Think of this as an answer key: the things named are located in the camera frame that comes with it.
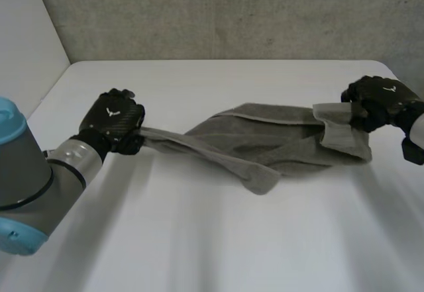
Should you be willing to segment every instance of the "logo on robotic hand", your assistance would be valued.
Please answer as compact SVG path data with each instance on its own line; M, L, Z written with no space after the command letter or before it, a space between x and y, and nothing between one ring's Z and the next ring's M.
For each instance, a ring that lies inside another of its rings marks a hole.
M383 89L384 89L384 90L387 90L387 91L393 91L393 92L396 92L396 86L395 86L395 85L393 86L393 88L385 88L385 87L383 87Z
M109 108L106 108L106 112L110 117L113 117L114 115L120 115L121 114L120 111L112 112L112 111L109 110Z

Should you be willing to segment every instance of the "towel fold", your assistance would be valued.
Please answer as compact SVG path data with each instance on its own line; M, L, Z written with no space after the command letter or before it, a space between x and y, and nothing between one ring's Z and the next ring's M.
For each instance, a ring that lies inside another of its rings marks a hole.
M280 176L303 176L331 166L371 161L368 134L352 128L363 110L351 103L312 109L246 103L212 116L185 134L141 128L144 145L218 163L263 195Z

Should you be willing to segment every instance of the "gray robot arm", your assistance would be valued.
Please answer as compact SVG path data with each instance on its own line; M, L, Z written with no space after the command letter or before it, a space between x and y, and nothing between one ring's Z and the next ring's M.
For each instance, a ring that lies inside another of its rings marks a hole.
M0 250L34 254L97 175L108 152L140 150L136 132L144 108L133 96L116 89L102 94L79 134L47 159L16 105L0 98Z
M424 114L419 116L409 131L409 139L420 148L424 149Z

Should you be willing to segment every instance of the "gray concrete wall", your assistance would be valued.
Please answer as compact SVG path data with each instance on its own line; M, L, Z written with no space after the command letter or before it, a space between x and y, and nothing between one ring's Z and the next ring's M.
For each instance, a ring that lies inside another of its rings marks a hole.
M371 59L424 93L424 0L44 0L72 62Z

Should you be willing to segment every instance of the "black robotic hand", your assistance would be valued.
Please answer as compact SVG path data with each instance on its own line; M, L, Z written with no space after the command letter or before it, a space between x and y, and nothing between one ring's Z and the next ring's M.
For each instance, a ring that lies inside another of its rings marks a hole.
M424 103L412 90L389 78L364 76L349 85L341 100L359 102L368 112L367 117L352 120L352 126L366 132L392 124L408 134L413 122L424 112Z
M73 138L96 145L102 158L105 151L124 155L138 153L144 138L138 133L144 120L144 107L129 90L112 89L94 102Z

